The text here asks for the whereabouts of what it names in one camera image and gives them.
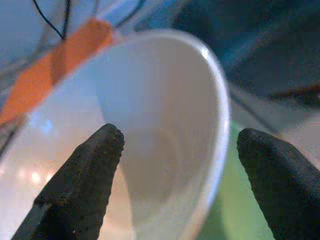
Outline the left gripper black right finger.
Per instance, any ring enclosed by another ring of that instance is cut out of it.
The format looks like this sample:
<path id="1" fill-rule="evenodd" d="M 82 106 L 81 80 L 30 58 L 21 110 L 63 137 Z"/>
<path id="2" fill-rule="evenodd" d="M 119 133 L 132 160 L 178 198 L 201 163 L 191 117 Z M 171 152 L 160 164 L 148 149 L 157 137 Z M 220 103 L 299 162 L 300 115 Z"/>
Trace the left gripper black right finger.
<path id="1" fill-rule="evenodd" d="M 320 170 L 292 144 L 253 128 L 237 137 L 239 160 L 275 240 L 320 240 Z"/>

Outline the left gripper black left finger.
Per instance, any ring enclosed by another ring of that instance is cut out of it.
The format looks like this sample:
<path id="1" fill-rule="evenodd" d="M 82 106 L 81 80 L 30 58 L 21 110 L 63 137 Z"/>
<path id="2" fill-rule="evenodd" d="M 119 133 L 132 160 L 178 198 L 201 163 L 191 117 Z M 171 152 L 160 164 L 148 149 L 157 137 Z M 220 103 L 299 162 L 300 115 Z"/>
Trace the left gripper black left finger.
<path id="1" fill-rule="evenodd" d="M 107 123 L 77 146 L 11 240 L 97 240 L 124 145 L 124 134 Z"/>

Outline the white bowl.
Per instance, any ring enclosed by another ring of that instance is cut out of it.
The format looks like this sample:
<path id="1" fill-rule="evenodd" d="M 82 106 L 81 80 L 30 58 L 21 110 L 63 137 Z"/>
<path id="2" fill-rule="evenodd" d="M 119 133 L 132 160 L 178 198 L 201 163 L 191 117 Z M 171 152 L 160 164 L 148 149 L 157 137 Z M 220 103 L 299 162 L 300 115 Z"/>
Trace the white bowl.
<path id="1" fill-rule="evenodd" d="M 0 240 L 104 124 L 125 137 L 99 240 L 195 240 L 224 169 L 230 107 L 216 56 L 173 30 L 133 34 L 70 73 L 0 160 Z"/>

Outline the green plate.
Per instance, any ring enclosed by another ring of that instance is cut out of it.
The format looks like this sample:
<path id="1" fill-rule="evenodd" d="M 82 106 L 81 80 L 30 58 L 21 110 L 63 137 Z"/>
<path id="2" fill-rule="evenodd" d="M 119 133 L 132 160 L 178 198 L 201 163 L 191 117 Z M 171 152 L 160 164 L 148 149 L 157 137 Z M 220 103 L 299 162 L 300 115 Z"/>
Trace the green plate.
<path id="1" fill-rule="evenodd" d="M 219 190 L 196 240 L 274 240 L 238 157 L 242 129 L 235 122 L 231 125 Z"/>

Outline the orange bowl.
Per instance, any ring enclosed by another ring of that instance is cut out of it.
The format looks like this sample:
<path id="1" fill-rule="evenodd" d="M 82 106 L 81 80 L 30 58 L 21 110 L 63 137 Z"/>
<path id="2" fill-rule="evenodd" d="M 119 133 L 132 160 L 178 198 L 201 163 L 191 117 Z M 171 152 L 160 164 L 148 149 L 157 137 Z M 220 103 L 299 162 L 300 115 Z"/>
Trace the orange bowl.
<path id="1" fill-rule="evenodd" d="M 91 18 L 65 41 L 20 73 L 2 110 L 0 125 L 39 105 L 67 74 L 113 43 L 112 25 Z"/>

